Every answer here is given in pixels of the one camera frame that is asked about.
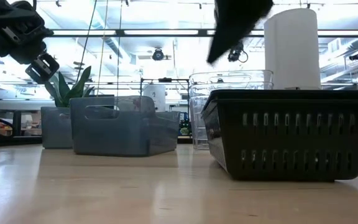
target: plant pot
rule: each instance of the plant pot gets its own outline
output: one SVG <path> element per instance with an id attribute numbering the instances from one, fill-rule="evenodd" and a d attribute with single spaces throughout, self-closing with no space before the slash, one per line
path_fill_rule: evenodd
<path id="1" fill-rule="evenodd" d="M 46 149 L 71 149 L 69 108 L 41 107 L 42 146 Z"/>

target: basket slot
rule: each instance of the basket slot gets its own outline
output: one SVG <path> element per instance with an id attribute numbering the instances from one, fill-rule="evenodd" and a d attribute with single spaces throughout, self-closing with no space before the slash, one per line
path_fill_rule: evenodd
<path id="1" fill-rule="evenodd" d="M 266 169 L 266 157 L 267 157 L 267 151 L 263 150 L 263 152 L 262 152 L 262 169 Z"/>
<path id="2" fill-rule="evenodd" d="M 306 133 L 310 134 L 311 114 L 306 115 Z"/>
<path id="3" fill-rule="evenodd" d="M 301 123 L 301 115 L 297 113 L 295 116 L 295 132 L 296 132 L 296 134 L 300 133 L 300 123 Z"/>
<path id="4" fill-rule="evenodd" d="M 274 114 L 274 134 L 278 133 L 278 113 Z"/>
<path id="5" fill-rule="evenodd" d="M 243 149 L 241 151 L 241 167 L 242 167 L 242 169 L 246 168 L 246 155 L 247 155 L 247 151 L 245 149 Z"/>
<path id="6" fill-rule="evenodd" d="M 252 162 L 251 162 L 252 163 L 252 168 L 256 169 L 256 151 L 255 150 L 252 151 L 251 156 L 252 156 Z"/>
<path id="7" fill-rule="evenodd" d="M 352 153 L 347 154 L 347 169 L 348 171 L 352 170 Z"/>
<path id="8" fill-rule="evenodd" d="M 349 120 L 349 134 L 354 133 L 354 124 L 356 122 L 356 118 L 354 114 L 351 114 L 350 120 Z"/>
<path id="9" fill-rule="evenodd" d="M 321 134 L 321 113 L 317 114 L 317 134 Z"/>
<path id="10" fill-rule="evenodd" d="M 318 171 L 319 170 L 319 162 L 320 162 L 320 153 L 316 152 L 315 157 L 314 157 L 314 162 L 315 162 L 315 170 Z"/>
<path id="11" fill-rule="evenodd" d="M 248 114 L 247 113 L 242 114 L 242 125 L 244 127 L 248 125 Z"/>
<path id="12" fill-rule="evenodd" d="M 283 168 L 284 170 L 288 169 L 288 152 L 284 151 L 283 153 Z"/>
<path id="13" fill-rule="evenodd" d="M 333 133 L 333 115 L 332 114 L 328 114 L 328 134 L 332 135 Z"/>
<path id="14" fill-rule="evenodd" d="M 340 152 L 336 153 L 336 170 L 341 170 L 341 164 L 342 164 L 342 154 Z"/>
<path id="15" fill-rule="evenodd" d="M 294 170 L 298 170 L 298 163 L 299 163 L 298 151 L 295 151 L 295 152 L 293 152 L 293 169 Z"/>
<path id="16" fill-rule="evenodd" d="M 338 121 L 339 134 L 343 134 L 343 125 L 344 125 L 344 116 L 343 114 L 340 114 L 339 121 Z"/>
<path id="17" fill-rule="evenodd" d="M 305 151 L 303 160 L 305 162 L 305 166 L 304 166 L 305 172 L 307 172 L 309 170 L 309 152 L 308 151 Z"/>
<path id="18" fill-rule="evenodd" d="M 290 133 L 290 114 L 285 114 L 285 134 Z"/>
<path id="19" fill-rule="evenodd" d="M 331 163 L 331 154 L 329 152 L 326 153 L 326 171 L 329 171 Z"/>
<path id="20" fill-rule="evenodd" d="M 273 151 L 273 170 L 277 169 L 277 154 L 276 150 Z"/>
<path id="21" fill-rule="evenodd" d="M 269 127 L 269 114 L 264 114 L 264 133 L 267 135 L 267 128 Z"/>
<path id="22" fill-rule="evenodd" d="M 254 125 L 254 134 L 257 134 L 258 130 L 258 113 L 254 113 L 254 119 L 253 119 L 253 125 Z"/>

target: bin handle cutout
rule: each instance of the bin handle cutout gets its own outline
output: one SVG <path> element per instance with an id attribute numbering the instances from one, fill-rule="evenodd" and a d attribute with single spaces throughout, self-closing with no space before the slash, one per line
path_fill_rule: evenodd
<path id="1" fill-rule="evenodd" d="M 117 119 L 119 108 L 115 105 L 91 105 L 85 107 L 86 119 Z"/>
<path id="2" fill-rule="evenodd" d="M 61 118 L 61 119 L 70 119 L 70 114 L 69 113 L 61 113 L 59 115 L 59 118 Z"/>

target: gray translucent bin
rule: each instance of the gray translucent bin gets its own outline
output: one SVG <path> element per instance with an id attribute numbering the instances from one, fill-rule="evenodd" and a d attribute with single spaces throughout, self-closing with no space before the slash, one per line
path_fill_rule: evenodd
<path id="1" fill-rule="evenodd" d="M 74 98 L 70 101 L 77 154 L 152 156 L 175 150 L 179 112 L 155 112 L 148 96 Z"/>
<path id="2" fill-rule="evenodd" d="M 46 149 L 71 149 L 69 108 L 41 107 L 42 146 Z"/>

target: camera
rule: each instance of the camera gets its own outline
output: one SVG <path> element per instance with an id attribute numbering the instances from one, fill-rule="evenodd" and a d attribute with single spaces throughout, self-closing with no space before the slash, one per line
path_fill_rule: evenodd
<path id="1" fill-rule="evenodd" d="M 162 53 L 162 49 L 155 49 L 152 59 L 156 61 L 163 60 L 164 53 Z"/>
<path id="2" fill-rule="evenodd" d="M 229 56 L 229 62 L 236 62 L 240 59 L 241 53 L 244 51 L 244 44 L 242 41 L 238 41 L 238 43 L 231 48 Z"/>
<path id="3" fill-rule="evenodd" d="M 358 54 L 350 56 L 349 60 L 351 61 L 358 60 Z"/>

